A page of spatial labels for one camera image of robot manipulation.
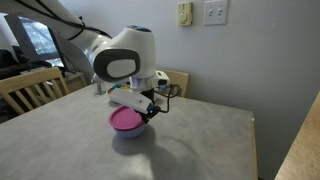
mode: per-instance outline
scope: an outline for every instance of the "black cable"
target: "black cable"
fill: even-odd
[[[70,37],[68,40],[75,39],[75,38],[78,37],[84,30],[94,31],[94,32],[96,32],[96,33],[98,33],[98,34],[107,36],[107,37],[109,37],[110,39],[112,38],[108,33],[104,32],[104,31],[101,31],[101,30],[99,30],[99,29],[97,29],[97,28],[86,27],[83,22],[82,22],[82,24],[77,24],[77,23],[73,23],[73,22],[69,22],[69,21],[63,20],[63,19],[60,18],[56,13],[54,13],[49,7],[47,7],[41,0],[36,0],[36,1],[37,1],[37,3],[39,3],[44,9],[46,9],[49,13],[51,13],[51,15],[50,15],[50,14],[47,14],[47,13],[45,13],[45,12],[43,12],[43,11],[40,11],[40,10],[37,9],[37,8],[34,8],[34,7],[30,6],[29,4],[23,2],[22,0],[15,0],[15,1],[16,1],[17,3],[25,6],[25,7],[33,10],[33,11],[39,13],[39,14],[42,14],[42,15],[44,15],[44,16],[47,16],[47,17],[51,18],[51,19],[54,19],[54,20],[57,20],[57,21],[62,22],[62,23],[64,23],[64,24],[67,24],[67,25],[69,25],[69,26],[71,26],[71,27],[75,27],[75,28],[81,29],[80,32],[78,32],[76,35]]]
[[[170,89],[169,89],[168,95],[165,95],[165,94],[162,94],[162,93],[160,93],[160,92],[154,91],[155,93],[157,93],[157,94],[159,94],[159,95],[164,96],[164,97],[167,98],[167,110],[164,111],[164,110],[159,109],[159,110],[158,110],[159,112],[168,113],[169,110],[170,110],[170,103],[169,103],[169,102],[170,102],[170,99],[176,97],[176,96],[179,95],[180,92],[181,92],[181,88],[180,88],[179,85],[170,84],[169,87],[170,87]],[[174,89],[174,87],[177,87],[177,88],[179,88],[179,89],[178,89],[178,91],[177,91],[176,94],[174,94],[174,95],[171,96],[171,92],[172,92],[172,90]]]

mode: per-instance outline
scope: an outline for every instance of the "gray table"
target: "gray table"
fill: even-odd
[[[0,124],[0,179],[255,179],[251,112],[174,98],[125,140],[108,124],[117,105],[93,94],[88,86]]]

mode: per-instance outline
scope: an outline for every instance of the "white wall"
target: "white wall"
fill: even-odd
[[[16,45],[16,38],[13,36],[4,16],[6,14],[0,13],[0,49],[7,49],[11,52],[13,57],[16,58],[16,54],[13,51],[12,45]]]
[[[229,0],[228,23],[177,26],[177,0],[60,0],[112,36],[150,28],[157,66],[189,72],[189,97],[251,110],[259,175],[273,179],[320,89],[320,1]]]

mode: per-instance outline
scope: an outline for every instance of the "table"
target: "table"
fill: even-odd
[[[320,179],[320,93],[282,163],[277,180]]]
[[[177,97],[128,140],[108,124],[116,107],[87,86],[0,124],[0,179],[257,178],[252,112]]]

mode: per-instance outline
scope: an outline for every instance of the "chair back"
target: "chair back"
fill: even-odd
[[[180,86],[181,92],[179,96],[186,97],[188,92],[190,75],[188,73],[173,71],[173,70],[166,70],[166,69],[162,69],[161,71],[167,74],[171,84],[177,84]]]
[[[0,80],[0,94],[20,115],[69,94],[69,89],[59,68],[48,68]]]

